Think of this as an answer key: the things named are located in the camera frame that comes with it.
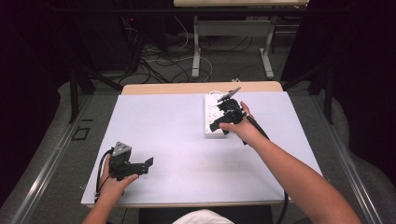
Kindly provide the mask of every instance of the white table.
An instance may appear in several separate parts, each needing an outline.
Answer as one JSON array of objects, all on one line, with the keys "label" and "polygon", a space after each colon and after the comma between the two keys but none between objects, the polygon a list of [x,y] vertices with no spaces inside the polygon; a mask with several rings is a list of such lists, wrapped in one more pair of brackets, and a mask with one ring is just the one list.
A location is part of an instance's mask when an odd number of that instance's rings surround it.
[{"label": "white table", "polygon": [[[176,7],[274,7],[301,6],[308,4],[308,0],[175,0]],[[191,76],[199,77],[201,49],[200,35],[255,35],[264,36],[264,48],[260,49],[265,75],[274,78],[268,51],[274,35],[276,17],[269,21],[199,21],[194,17],[194,58]]]},{"label": "white table", "polygon": [[131,162],[154,157],[148,174],[125,190],[117,206],[282,202],[283,189],[252,148],[233,133],[205,138],[204,95],[236,86],[242,89],[234,99],[249,105],[272,141],[321,174],[290,98],[277,82],[130,85],[114,108],[81,203],[93,206],[99,160],[117,141],[133,147]]}]

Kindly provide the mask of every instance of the electrical outlet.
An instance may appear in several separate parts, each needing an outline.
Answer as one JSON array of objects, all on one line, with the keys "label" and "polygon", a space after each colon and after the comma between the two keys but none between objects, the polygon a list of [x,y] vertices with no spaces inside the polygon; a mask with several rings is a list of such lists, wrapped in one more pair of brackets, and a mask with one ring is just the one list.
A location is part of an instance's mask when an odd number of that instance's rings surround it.
[{"label": "electrical outlet", "polygon": [[225,138],[222,129],[217,129],[214,132],[210,130],[210,124],[216,119],[223,116],[218,108],[218,99],[223,96],[219,93],[205,95],[205,137],[206,138]]}]

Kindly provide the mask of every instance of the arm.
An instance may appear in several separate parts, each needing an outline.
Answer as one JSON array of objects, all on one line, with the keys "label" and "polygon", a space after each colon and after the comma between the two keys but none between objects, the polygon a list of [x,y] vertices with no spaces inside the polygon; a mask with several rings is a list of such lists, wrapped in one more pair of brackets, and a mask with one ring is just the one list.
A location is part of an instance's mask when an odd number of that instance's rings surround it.
[{"label": "arm", "polygon": [[[242,102],[244,111],[248,107]],[[262,136],[243,119],[239,124],[221,123],[253,147],[276,180],[314,223],[361,223],[344,197],[321,175]]]},{"label": "arm", "polygon": [[105,167],[100,178],[100,196],[98,201],[82,223],[106,223],[114,204],[119,200],[125,188],[139,176],[130,175],[121,181],[112,178],[109,172],[110,156],[107,156]]}]

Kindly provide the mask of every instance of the wooden table edge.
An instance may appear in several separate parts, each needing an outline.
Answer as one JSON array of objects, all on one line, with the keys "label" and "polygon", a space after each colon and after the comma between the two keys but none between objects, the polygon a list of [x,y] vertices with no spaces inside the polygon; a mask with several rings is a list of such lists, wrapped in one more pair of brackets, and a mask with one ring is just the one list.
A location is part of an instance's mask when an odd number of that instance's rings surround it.
[{"label": "wooden table edge", "polygon": [[175,7],[269,7],[269,6],[304,6],[309,0],[267,0],[267,1],[198,1],[198,0],[175,0]]},{"label": "wooden table edge", "polygon": [[240,91],[283,91],[277,81],[166,83],[126,85],[121,95],[227,92],[238,87],[241,87]]}]

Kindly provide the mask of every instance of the finger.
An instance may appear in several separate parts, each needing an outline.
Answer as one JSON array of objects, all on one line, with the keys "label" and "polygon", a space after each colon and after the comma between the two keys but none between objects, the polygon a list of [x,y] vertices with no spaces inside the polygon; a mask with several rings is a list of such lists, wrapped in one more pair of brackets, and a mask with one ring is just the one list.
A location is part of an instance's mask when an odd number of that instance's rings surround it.
[{"label": "finger", "polygon": [[245,104],[245,102],[241,101],[241,106],[242,106],[242,109],[245,112],[247,112],[247,114],[249,114],[254,119],[253,115],[250,114],[250,109],[248,108],[247,104]]},{"label": "finger", "polygon": [[219,128],[225,131],[233,132],[234,126],[231,123],[220,123]]},{"label": "finger", "polygon": [[129,175],[126,176],[123,180],[121,180],[122,185],[126,188],[132,182],[136,181],[139,178],[139,175]]},{"label": "finger", "polygon": [[105,167],[103,168],[104,175],[110,174],[110,160],[111,160],[111,155],[107,155],[105,160]]}]

